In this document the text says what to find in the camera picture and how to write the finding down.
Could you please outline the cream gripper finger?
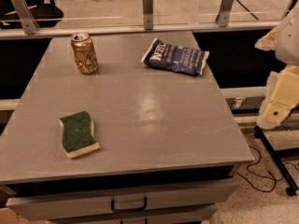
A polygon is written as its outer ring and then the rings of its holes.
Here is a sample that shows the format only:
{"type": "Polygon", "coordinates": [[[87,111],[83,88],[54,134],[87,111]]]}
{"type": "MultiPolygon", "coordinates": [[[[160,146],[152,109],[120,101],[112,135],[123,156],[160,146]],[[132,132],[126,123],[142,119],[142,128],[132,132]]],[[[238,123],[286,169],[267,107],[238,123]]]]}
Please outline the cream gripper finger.
{"type": "Polygon", "coordinates": [[[267,79],[265,98],[256,120],[263,129],[277,127],[299,104],[299,66],[287,65],[267,79]]]}
{"type": "Polygon", "coordinates": [[[278,27],[274,27],[266,35],[260,38],[254,45],[254,48],[269,51],[274,50],[277,42],[278,27]]]}

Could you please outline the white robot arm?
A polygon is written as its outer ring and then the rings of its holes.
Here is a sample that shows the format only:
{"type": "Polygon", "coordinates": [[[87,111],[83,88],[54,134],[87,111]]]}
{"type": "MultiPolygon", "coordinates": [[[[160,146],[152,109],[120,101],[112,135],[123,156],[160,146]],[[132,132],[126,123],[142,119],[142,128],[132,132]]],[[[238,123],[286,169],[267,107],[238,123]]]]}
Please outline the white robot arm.
{"type": "Polygon", "coordinates": [[[273,129],[299,104],[299,9],[293,8],[280,25],[256,42],[255,48],[273,50],[286,64],[279,73],[270,73],[257,118],[259,127],[273,129]]]}

